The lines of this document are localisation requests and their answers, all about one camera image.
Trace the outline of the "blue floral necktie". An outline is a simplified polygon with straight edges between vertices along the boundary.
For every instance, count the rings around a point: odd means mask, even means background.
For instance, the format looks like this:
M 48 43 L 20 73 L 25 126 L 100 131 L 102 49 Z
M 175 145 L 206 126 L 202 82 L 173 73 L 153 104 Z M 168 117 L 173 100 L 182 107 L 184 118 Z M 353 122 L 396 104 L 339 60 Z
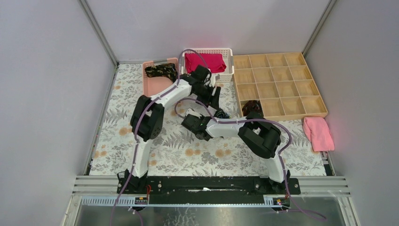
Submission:
M 226 113 L 224 110 L 218 109 L 215 112 L 214 117 L 215 118 L 219 118 L 219 119 L 229 119 L 230 115 L 228 113 Z

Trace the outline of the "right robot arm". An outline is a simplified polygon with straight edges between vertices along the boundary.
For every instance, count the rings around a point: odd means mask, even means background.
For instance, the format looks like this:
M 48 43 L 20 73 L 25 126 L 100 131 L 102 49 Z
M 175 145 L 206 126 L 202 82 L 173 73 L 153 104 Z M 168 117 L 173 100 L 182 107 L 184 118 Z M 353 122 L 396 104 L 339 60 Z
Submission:
M 255 155 L 265 159 L 271 190 L 281 194 L 288 189 L 287 170 L 280 154 L 291 144 L 292 135 L 280 123 L 267 120 L 256 112 L 237 119 L 187 112 L 181 125 L 199 140 L 240 138 Z

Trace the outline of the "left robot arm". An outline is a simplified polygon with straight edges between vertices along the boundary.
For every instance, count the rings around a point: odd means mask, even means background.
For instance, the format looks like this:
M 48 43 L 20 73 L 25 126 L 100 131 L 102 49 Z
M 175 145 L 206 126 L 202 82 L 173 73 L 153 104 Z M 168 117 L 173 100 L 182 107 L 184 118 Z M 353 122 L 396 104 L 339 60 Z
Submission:
M 128 188 L 132 192 L 139 194 L 145 190 L 146 181 L 142 177 L 148 171 L 150 147 L 162 130 L 165 111 L 190 95 L 195 95 L 196 100 L 206 107 L 219 110 L 221 88 L 215 85 L 218 78 L 219 74 L 211 73 L 199 65 L 190 74 L 179 75 L 164 91 L 150 97 L 142 95 L 138 98 L 130 120 L 136 140 L 130 170 L 133 177 L 128 181 Z

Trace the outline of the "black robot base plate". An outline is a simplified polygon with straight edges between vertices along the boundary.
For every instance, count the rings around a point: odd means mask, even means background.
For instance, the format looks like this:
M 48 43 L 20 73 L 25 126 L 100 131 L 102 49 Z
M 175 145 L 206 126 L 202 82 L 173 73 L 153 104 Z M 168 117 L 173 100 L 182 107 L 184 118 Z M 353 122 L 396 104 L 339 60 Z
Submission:
M 118 176 L 117 193 L 143 194 L 150 204 L 263 204 L 264 196 L 300 195 L 299 181 L 268 177 Z

